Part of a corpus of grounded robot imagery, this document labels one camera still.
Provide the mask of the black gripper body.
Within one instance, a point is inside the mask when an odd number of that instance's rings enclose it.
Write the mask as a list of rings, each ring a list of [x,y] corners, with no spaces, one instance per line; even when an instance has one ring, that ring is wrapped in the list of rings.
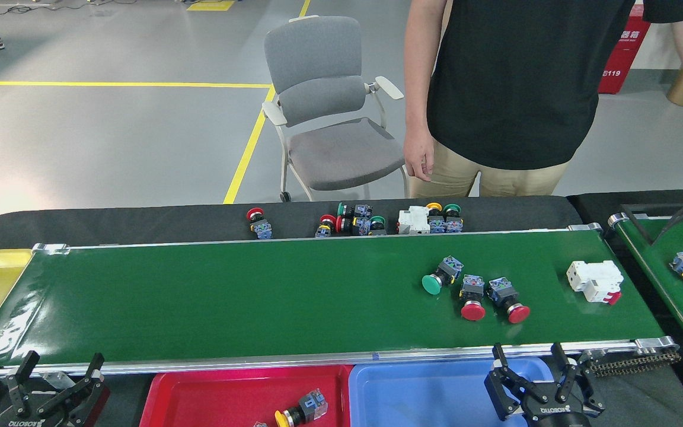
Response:
[[[84,416],[63,412],[18,416],[16,412],[3,412],[0,426],[84,426]]]
[[[552,397],[542,403],[527,397],[521,402],[521,409],[528,426],[591,426],[582,403],[572,397],[564,403]]]

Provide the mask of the person's right hand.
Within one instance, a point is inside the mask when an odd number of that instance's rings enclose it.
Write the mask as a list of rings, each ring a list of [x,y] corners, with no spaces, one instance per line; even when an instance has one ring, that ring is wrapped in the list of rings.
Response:
[[[407,125],[404,138],[404,160],[410,177],[431,181],[434,165],[434,138],[427,127]]]

